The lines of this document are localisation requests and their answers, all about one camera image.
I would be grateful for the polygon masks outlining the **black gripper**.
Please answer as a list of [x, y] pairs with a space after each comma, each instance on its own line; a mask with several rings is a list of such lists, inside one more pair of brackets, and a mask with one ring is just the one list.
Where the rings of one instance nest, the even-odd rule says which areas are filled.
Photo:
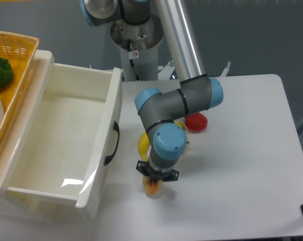
[[149, 177], [150, 182], [156, 181], [161, 183], [162, 181], [177, 181], [179, 178], [179, 171], [170, 170], [168, 172], [162, 172], [161, 170], [154, 170], [149, 162], [138, 161], [136, 170], [139, 171], [143, 176]]

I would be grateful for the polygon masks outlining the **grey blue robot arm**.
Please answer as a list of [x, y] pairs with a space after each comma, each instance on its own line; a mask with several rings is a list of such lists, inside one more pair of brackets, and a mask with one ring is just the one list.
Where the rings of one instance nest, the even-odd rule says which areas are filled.
[[167, 39], [180, 87], [167, 93], [142, 90], [134, 103], [151, 144], [147, 161], [136, 169], [152, 181], [172, 182], [179, 177], [174, 165], [186, 146], [186, 134], [174, 121], [218, 106], [222, 86], [210, 79], [201, 62], [186, 5], [183, 1], [156, 1], [158, 15], [149, 1], [81, 1], [86, 22], [111, 23], [110, 35], [122, 54], [126, 80], [157, 77], [157, 48]]

